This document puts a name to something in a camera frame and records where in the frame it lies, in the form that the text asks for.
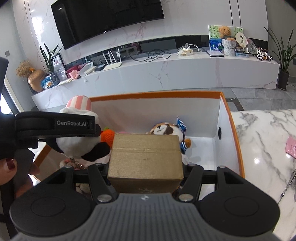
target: dried flower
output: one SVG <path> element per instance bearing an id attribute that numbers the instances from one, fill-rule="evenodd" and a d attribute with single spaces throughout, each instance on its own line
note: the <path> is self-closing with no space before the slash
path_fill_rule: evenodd
<path id="1" fill-rule="evenodd" d="M 18 68 L 15 70 L 15 72 L 18 77 L 28 78 L 29 75 L 33 72 L 33 69 L 34 68 L 31 67 L 29 60 L 25 60 L 20 63 Z"/>

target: finger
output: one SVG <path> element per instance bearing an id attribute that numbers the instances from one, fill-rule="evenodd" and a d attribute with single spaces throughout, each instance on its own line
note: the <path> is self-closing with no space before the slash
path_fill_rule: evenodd
<path id="1" fill-rule="evenodd" d="M 15 193 L 15 197 L 18 198 L 19 196 L 23 195 L 26 191 L 33 187 L 33 182 L 31 178 L 28 176 L 28 179 L 24 185 L 22 185 Z"/>
<path id="2" fill-rule="evenodd" d="M 31 164 L 30 170 L 29 170 L 29 174 L 31 175 L 38 175 L 40 173 L 40 169 L 39 167 L 33 162 Z"/>
<path id="3" fill-rule="evenodd" d="M 15 159 L 6 158 L 0 160 L 0 185 L 9 182 L 17 172 L 17 162 Z"/>

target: striped hat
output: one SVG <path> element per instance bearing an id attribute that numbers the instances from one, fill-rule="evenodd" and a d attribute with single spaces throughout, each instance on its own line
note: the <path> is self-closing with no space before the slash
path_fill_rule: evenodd
<path id="1" fill-rule="evenodd" d="M 77 95 L 70 99 L 66 105 L 66 108 L 74 107 L 79 110 L 92 111 L 91 100 L 84 95 Z"/>

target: metal screw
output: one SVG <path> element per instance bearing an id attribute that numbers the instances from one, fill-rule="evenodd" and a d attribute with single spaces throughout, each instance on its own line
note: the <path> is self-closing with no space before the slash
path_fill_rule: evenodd
<path id="1" fill-rule="evenodd" d="M 102 203 L 110 202 L 112 197 L 108 194 L 102 194 L 98 196 L 98 201 Z"/>
<path id="2" fill-rule="evenodd" d="M 193 200 L 193 196 L 191 194 L 181 194 L 179 196 L 179 199 L 182 201 L 182 202 L 190 202 Z"/>

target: brown vase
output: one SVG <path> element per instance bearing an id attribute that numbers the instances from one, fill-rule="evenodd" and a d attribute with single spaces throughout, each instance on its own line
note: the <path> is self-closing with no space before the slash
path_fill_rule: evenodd
<path id="1" fill-rule="evenodd" d="M 28 77 L 28 83 L 32 87 L 33 90 L 37 92 L 43 91 L 41 87 L 41 81 L 45 79 L 45 73 L 41 69 L 35 70 L 30 76 Z"/>
<path id="2" fill-rule="evenodd" d="M 289 79 L 289 73 L 286 73 L 282 70 L 279 72 L 279 81 L 278 81 L 278 88 L 284 91 L 287 91 L 287 82 Z"/>

